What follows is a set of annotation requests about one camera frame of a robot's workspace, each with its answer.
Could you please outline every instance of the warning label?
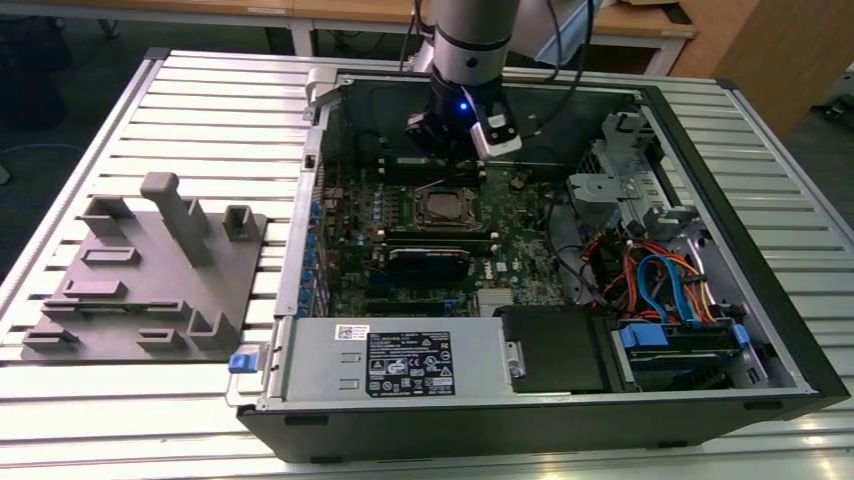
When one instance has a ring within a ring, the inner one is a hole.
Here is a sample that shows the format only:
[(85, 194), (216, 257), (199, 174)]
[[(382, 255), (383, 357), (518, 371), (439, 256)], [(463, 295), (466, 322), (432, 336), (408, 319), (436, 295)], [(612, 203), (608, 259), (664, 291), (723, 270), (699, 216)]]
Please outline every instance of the warning label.
[(454, 395), (450, 332), (371, 333), (367, 350), (371, 397)]

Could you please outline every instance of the blue tab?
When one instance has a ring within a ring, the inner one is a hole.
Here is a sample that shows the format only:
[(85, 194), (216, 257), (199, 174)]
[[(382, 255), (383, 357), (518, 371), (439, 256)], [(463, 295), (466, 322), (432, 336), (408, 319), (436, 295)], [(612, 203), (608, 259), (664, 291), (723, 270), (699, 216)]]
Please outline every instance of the blue tab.
[(632, 323), (619, 331), (619, 338), (626, 348), (666, 347), (667, 335), (659, 323)]
[(742, 347), (750, 345), (750, 334), (743, 325), (732, 325), (732, 333), (735, 334), (735, 341)]
[(635, 335), (631, 332), (630, 327), (626, 327), (623, 329), (620, 329), (619, 331), (619, 339), (623, 342), (623, 347), (624, 348), (632, 348), (638, 345), (638, 342), (635, 341)]
[(256, 373), (257, 353), (235, 353), (228, 359), (229, 373)]

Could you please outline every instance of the blue cable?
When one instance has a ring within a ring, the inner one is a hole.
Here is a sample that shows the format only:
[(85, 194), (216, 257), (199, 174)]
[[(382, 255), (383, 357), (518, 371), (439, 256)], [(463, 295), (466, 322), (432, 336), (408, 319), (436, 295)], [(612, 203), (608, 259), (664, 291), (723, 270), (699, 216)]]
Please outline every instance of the blue cable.
[(17, 147), (7, 148), (0, 152), (0, 155), (5, 155), (7, 153), (12, 153), (19, 150), (27, 150), (31, 148), (64, 148), (67, 150), (73, 150), (79, 154), (83, 154), (85, 152), (85, 150), (83, 150), (80, 147), (65, 145), (63, 143), (33, 143), (31, 145), (19, 145)]
[(676, 311), (679, 312), (679, 317), (686, 322), (694, 321), (694, 312), (691, 312), (691, 307), (688, 306), (688, 302), (684, 301), (684, 296), (682, 295), (682, 279), (679, 278), (679, 272), (676, 271), (675, 264), (670, 261), (667, 257), (662, 257), (660, 255), (650, 255), (643, 260), (640, 260), (640, 264), (638, 265), (638, 290), (640, 291), (640, 297), (646, 300), (646, 303), (655, 309), (658, 315), (660, 316), (662, 323), (667, 322), (667, 311), (664, 308), (655, 302), (650, 293), (646, 291), (646, 266), (650, 264), (652, 260), (660, 260), (664, 266), (667, 267), (667, 273), (670, 274), (670, 283), (672, 283), (672, 298), (676, 302)]

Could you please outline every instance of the aluminum extrusion table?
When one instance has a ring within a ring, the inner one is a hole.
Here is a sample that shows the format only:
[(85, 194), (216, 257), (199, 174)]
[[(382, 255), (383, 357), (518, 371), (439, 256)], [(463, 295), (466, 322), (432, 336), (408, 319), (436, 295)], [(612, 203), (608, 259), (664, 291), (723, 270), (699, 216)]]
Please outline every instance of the aluminum extrusion table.
[[(136, 195), (148, 171), (181, 176), (205, 211), (248, 203), (272, 223), (253, 284), (244, 344), (269, 340), (299, 160), (305, 73), (315, 65), (388, 62), (152, 52), (0, 289), (0, 477), (324, 478), (850, 477), (854, 401), (791, 422), (753, 425), (699, 447), (419, 462), (288, 465), (244, 430), (224, 399), (251, 398), (259, 375), (225, 365), (17, 366), (40, 299), (63, 277), (93, 194)], [(535, 70), (514, 75), (542, 76)], [(568, 79), (572, 73), (563, 74)], [(854, 389), (854, 234), (735, 91), (710, 80), (586, 75), (655, 83), (667, 97), (781, 283)], [(676, 191), (686, 194), (671, 170)], [(141, 198), (135, 209), (153, 209)]]

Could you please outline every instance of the floor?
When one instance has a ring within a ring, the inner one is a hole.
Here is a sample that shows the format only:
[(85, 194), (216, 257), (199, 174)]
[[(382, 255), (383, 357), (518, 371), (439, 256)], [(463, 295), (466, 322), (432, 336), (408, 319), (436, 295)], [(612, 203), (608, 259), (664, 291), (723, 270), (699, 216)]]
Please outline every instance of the floor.
[[(261, 28), (123, 22), (120, 37), (105, 40), (93, 20), (67, 20), (64, 37), (73, 66), (55, 75), (68, 105), (64, 122), (47, 131), (21, 133), (0, 125), (0, 152), (16, 145), (68, 144), (85, 148), (149, 47), (185, 50), (269, 53), (288, 48), (285, 31)], [(400, 35), (366, 33), (335, 38), (319, 33), (320, 54), (396, 60)], [(512, 58), (512, 64), (531, 63)], [(849, 223), (854, 222), (854, 132), (827, 123), (811, 112), (786, 139), (786, 144)], [(12, 175), (0, 185), (0, 280), (51, 206), (79, 154), (67, 148), (25, 149), (0, 154), (0, 165)]]

